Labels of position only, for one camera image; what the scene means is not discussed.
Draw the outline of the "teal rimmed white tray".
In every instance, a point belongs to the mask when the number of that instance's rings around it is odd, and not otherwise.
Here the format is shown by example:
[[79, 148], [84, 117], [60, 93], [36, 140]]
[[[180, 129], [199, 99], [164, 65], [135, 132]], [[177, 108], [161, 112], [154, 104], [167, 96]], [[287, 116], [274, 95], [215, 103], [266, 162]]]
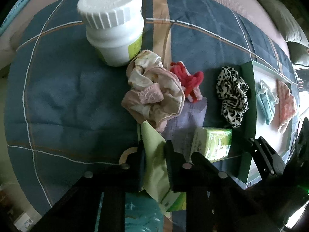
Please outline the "teal rimmed white tray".
[[288, 161], [296, 125], [290, 120], [284, 133], [278, 132], [279, 126], [279, 107], [275, 107], [275, 116], [272, 122], [267, 125], [266, 119], [260, 106], [257, 103], [257, 85], [261, 81], [265, 82], [271, 91], [277, 91], [276, 80], [284, 82], [289, 89], [291, 81], [279, 75], [277, 71], [256, 61], [250, 61], [241, 65], [241, 77], [248, 84], [248, 106], [249, 109], [244, 114], [241, 128], [244, 130], [245, 138], [263, 137], [269, 145], [278, 153], [284, 162]]

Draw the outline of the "grey throw pillow small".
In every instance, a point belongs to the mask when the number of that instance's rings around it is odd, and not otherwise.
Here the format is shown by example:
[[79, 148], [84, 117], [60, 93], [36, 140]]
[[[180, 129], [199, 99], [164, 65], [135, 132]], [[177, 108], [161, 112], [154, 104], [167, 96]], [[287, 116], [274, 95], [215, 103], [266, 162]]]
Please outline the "grey throw pillow small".
[[299, 23], [278, 0], [257, 0], [268, 13], [286, 42], [295, 42], [308, 47], [308, 39]]

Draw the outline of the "pink sofa seat cover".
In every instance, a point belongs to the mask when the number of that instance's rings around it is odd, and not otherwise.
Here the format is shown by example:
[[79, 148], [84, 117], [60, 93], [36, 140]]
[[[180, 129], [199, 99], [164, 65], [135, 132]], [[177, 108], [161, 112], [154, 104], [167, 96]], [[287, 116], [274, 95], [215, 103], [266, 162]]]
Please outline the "pink sofa seat cover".
[[[58, 0], [30, 0], [1, 35], [1, 68], [9, 65], [16, 54], [21, 36], [35, 14]], [[214, 0], [248, 19], [268, 35], [286, 55], [288, 45], [274, 22], [257, 0]]]

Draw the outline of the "blue face mask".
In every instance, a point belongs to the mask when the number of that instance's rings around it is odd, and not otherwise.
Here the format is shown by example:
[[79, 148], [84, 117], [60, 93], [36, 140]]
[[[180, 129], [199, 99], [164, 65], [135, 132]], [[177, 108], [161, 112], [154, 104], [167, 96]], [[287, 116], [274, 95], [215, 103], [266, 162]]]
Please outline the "blue face mask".
[[256, 98], [264, 115], [265, 122], [270, 125], [275, 116], [275, 107], [279, 103], [276, 89], [272, 89], [264, 80], [256, 83]]

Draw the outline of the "light green cloth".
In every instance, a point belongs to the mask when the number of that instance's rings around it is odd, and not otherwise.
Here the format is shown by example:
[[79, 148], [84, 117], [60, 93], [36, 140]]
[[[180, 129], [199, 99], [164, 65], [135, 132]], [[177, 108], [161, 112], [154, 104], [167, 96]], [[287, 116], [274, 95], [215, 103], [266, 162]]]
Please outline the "light green cloth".
[[166, 141], [147, 121], [141, 124], [141, 139], [146, 155], [143, 187], [154, 200], [161, 203], [170, 189], [164, 156]]

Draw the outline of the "blue plaid tablecloth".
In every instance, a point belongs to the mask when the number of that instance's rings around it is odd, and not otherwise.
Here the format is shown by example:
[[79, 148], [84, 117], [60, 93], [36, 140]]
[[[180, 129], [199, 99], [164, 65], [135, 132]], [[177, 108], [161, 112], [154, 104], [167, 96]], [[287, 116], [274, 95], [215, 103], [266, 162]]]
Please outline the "blue plaid tablecloth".
[[[114, 162], [137, 142], [137, 124], [121, 107], [124, 68], [103, 65], [85, 36], [76, 5], [59, 0], [26, 29], [10, 69], [6, 139], [17, 179], [45, 214], [81, 177], [88, 162]], [[202, 69], [209, 124], [223, 122], [213, 87], [224, 64], [250, 58], [295, 80], [284, 52], [254, 24], [213, 0], [167, 0], [172, 57]]]

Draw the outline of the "green tissue pack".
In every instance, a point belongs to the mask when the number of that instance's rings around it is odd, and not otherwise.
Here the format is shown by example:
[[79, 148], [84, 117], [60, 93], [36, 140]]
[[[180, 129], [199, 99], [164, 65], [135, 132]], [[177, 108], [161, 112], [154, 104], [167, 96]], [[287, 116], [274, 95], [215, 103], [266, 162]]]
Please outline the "green tissue pack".
[[166, 212], [186, 210], [186, 193], [168, 190], [161, 203]]
[[199, 152], [211, 163], [226, 159], [232, 144], [231, 129], [198, 127], [195, 130], [191, 154]]

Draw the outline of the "white medicine bottle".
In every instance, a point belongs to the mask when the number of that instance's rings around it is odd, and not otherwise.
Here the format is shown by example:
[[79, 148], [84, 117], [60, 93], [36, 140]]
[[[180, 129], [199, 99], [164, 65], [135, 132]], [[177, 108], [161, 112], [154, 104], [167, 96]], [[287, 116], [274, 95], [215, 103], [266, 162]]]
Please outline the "white medicine bottle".
[[143, 0], [79, 0], [88, 42], [109, 66], [128, 64], [141, 50]]

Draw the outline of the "teal plastic toy box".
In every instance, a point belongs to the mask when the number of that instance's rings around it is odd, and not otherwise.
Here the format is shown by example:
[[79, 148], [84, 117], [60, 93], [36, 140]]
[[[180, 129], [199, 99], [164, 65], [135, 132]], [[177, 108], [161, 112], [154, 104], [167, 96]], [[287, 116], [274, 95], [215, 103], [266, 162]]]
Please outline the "teal plastic toy box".
[[125, 231], [163, 231], [164, 216], [158, 203], [146, 192], [126, 193]]

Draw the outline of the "grey green sectional sofa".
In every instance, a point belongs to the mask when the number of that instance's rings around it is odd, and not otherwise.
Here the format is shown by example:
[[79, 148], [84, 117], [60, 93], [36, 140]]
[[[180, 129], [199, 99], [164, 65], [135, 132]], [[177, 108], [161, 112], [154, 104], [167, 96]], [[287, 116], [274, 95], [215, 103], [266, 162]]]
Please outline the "grey green sectional sofa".
[[286, 41], [293, 64], [308, 67], [308, 17], [296, 0], [257, 0]]

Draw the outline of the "blue patterned cushion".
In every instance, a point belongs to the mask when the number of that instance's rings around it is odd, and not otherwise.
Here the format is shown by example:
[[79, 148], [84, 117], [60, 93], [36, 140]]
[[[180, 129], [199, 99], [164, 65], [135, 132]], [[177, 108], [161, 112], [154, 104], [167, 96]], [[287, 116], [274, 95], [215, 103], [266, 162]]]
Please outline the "blue patterned cushion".
[[30, 0], [18, 0], [14, 4], [1, 25], [1, 35], [5, 32], [7, 27], [12, 23], [13, 19], [21, 12], [21, 10], [28, 4], [29, 1]]

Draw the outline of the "pink white fuzzy cloth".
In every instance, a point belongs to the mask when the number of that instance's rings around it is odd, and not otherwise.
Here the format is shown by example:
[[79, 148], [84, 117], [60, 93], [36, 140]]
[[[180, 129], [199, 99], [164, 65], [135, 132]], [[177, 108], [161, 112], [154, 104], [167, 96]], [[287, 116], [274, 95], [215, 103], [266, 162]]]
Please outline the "pink white fuzzy cloth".
[[289, 87], [280, 80], [276, 80], [277, 95], [279, 99], [279, 127], [278, 132], [284, 133], [290, 120], [296, 115], [296, 99]]

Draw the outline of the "leopard print scrunchie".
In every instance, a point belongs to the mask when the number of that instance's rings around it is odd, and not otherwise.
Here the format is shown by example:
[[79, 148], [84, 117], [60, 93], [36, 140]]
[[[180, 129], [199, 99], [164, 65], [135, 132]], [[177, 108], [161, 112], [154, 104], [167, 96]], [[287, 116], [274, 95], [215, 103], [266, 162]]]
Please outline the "leopard print scrunchie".
[[238, 128], [243, 121], [243, 115], [249, 109], [248, 84], [232, 67], [223, 67], [217, 78], [216, 92], [222, 101], [221, 114], [228, 124]]

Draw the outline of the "pink cream fabric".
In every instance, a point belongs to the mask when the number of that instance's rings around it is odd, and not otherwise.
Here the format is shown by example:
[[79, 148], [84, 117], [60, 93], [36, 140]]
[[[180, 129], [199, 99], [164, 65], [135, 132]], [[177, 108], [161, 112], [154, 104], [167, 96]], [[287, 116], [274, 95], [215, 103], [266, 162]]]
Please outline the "pink cream fabric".
[[161, 57], [143, 50], [127, 67], [130, 90], [121, 105], [142, 124], [147, 121], [162, 133], [167, 122], [180, 115], [185, 95], [177, 76], [163, 67]]

